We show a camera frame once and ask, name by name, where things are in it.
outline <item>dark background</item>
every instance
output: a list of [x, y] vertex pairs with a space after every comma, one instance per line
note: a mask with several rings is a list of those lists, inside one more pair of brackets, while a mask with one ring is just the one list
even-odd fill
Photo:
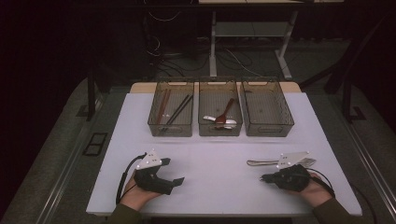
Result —
[[[344, 38], [365, 36], [393, 1], [346, 1], [337, 9], [299, 14], [293, 38]], [[372, 104], [396, 130], [392, 97], [396, 32], [395, 15], [383, 21], [354, 64], [351, 74]], [[70, 1], [0, 0], [0, 74], [2, 91], [2, 142], [0, 149], [0, 217], [6, 212], [73, 89], [92, 69], [101, 91], [112, 85], [152, 77], [146, 53], [148, 37], [141, 20], [144, 13], [106, 15], [72, 10]], [[189, 46], [196, 36], [208, 36], [210, 13], [189, 15], [175, 25], [190, 29], [163, 32], [149, 21], [150, 32], [172, 34], [169, 47]], [[138, 71], [143, 77], [132, 75]]]

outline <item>dark sleeve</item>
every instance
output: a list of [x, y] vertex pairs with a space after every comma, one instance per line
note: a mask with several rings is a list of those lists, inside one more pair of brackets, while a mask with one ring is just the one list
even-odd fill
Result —
[[108, 219], [108, 224], [137, 224], [140, 223], [140, 219], [141, 215], [139, 212], [119, 203]]
[[314, 215], [320, 224], [369, 224], [362, 217], [354, 217], [335, 199], [314, 208]]

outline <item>chopstick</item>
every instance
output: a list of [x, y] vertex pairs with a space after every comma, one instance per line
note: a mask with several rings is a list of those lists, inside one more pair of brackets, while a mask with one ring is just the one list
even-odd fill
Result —
[[163, 112], [165, 111], [166, 105], [168, 104], [170, 94], [171, 94], [171, 90], [166, 89], [165, 94], [163, 96], [163, 100], [161, 101], [160, 111], [158, 112], [157, 124], [160, 124], [161, 119], [163, 119]]
[[184, 107], [186, 107], [186, 105], [190, 102], [190, 100], [192, 99], [193, 95], [189, 95], [187, 94], [186, 97], [184, 97], [183, 101], [181, 102], [181, 104], [178, 106], [178, 108], [176, 109], [175, 113], [172, 115], [172, 117], [168, 120], [168, 122], [166, 122], [166, 124], [172, 124], [173, 121], [175, 121], [175, 119], [177, 118], [177, 116], [181, 113], [181, 111], [183, 111]]

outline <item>white table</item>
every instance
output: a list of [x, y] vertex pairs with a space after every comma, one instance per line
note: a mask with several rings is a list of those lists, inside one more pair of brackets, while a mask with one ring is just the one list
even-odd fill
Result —
[[[136, 89], [143, 92], [145, 88], [139, 89], [137, 84]], [[361, 215], [361, 207], [307, 96], [293, 90], [285, 97], [295, 125], [285, 138], [247, 137], [244, 127], [238, 137], [201, 137], [197, 94], [192, 137], [153, 137], [147, 125], [153, 93], [127, 94], [87, 212], [109, 216], [116, 206], [117, 188], [126, 166], [136, 156], [155, 148], [162, 158], [171, 159], [158, 176], [168, 180], [184, 176], [185, 180], [171, 195], [149, 202], [142, 210], [148, 217], [308, 216], [311, 208], [301, 198], [259, 181], [261, 175], [276, 172], [275, 166], [251, 167], [246, 163], [249, 159], [277, 159], [282, 152], [306, 150], [318, 160], [312, 168], [331, 180], [338, 201], [350, 214]]]

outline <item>clear plastic bin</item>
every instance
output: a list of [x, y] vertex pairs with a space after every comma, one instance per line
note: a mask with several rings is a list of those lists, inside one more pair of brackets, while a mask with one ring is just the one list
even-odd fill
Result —
[[[216, 118], [223, 114], [233, 99], [226, 114], [233, 124], [216, 123], [204, 116]], [[199, 134], [201, 136], [239, 136], [242, 127], [242, 112], [234, 77], [201, 77], [199, 82]]]
[[193, 78], [161, 78], [157, 83], [148, 117], [151, 134], [191, 137], [193, 95]]
[[243, 77], [240, 95], [247, 136], [288, 135], [294, 120], [276, 77]]

